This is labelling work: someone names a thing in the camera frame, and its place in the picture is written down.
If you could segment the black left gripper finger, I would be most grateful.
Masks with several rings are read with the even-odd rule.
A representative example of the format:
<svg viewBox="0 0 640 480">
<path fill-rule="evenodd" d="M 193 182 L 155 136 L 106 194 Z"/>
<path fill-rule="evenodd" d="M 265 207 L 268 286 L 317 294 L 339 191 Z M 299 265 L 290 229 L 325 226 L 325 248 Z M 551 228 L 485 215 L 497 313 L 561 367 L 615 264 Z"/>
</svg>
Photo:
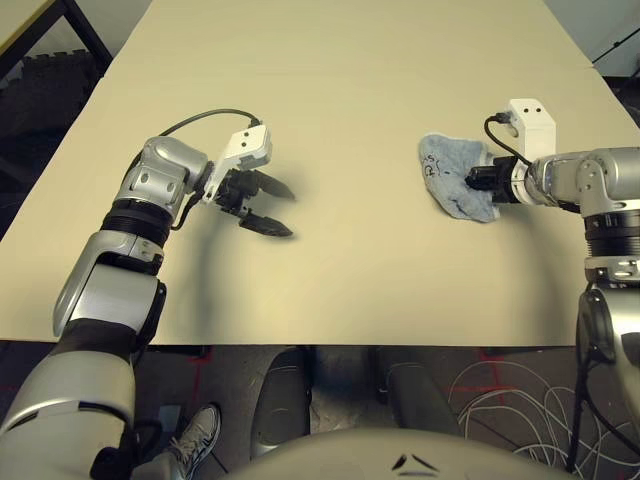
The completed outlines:
<svg viewBox="0 0 640 480">
<path fill-rule="evenodd" d="M 260 171 L 255 171 L 254 177 L 256 179 L 257 187 L 268 195 L 288 200 L 296 199 L 294 193 L 289 189 L 289 187 L 274 177 Z"/>
<path fill-rule="evenodd" d="M 293 232 L 283 223 L 268 216 L 259 216 L 248 210 L 239 220 L 241 228 L 270 237 L 291 237 Z"/>
</svg>

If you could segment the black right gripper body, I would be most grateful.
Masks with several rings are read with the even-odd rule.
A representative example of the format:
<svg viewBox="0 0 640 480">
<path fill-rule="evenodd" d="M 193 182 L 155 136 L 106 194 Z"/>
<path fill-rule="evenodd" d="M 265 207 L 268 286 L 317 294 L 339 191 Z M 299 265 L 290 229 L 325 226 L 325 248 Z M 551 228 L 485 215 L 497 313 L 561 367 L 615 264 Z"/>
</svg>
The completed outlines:
<svg viewBox="0 0 640 480">
<path fill-rule="evenodd" d="M 478 185 L 494 204 L 527 204 L 524 180 L 529 166 L 514 156 L 497 157 L 478 168 Z"/>
</svg>

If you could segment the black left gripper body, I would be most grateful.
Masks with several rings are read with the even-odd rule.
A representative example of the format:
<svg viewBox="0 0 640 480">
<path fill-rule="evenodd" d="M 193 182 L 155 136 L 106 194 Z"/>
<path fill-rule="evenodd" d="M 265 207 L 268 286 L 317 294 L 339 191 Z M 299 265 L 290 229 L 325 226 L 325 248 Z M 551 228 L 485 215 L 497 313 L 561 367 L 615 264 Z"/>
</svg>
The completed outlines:
<svg viewBox="0 0 640 480">
<path fill-rule="evenodd" d="M 245 202 L 255 197 L 259 190 L 258 172 L 232 169 L 222 180 L 214 202 L 226 213 L 247 215 L 250 208 Z"/>
</svg>

